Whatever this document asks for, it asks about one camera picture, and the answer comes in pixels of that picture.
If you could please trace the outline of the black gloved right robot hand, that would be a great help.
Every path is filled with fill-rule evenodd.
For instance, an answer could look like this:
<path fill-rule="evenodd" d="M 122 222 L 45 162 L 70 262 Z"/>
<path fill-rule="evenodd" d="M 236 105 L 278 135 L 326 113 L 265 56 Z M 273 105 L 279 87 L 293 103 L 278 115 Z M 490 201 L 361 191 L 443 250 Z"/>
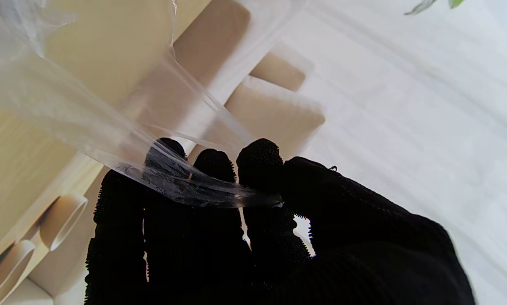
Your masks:
<path fill-rule="evenodd" d="M 194 167 L 281 195 L 243 211 L 186 206 L 110 170 L 88 246 L 85 305 L 474 305 L 443 226 L 275 143 L 243 148 L 238 172 L 205 149 Z"/>

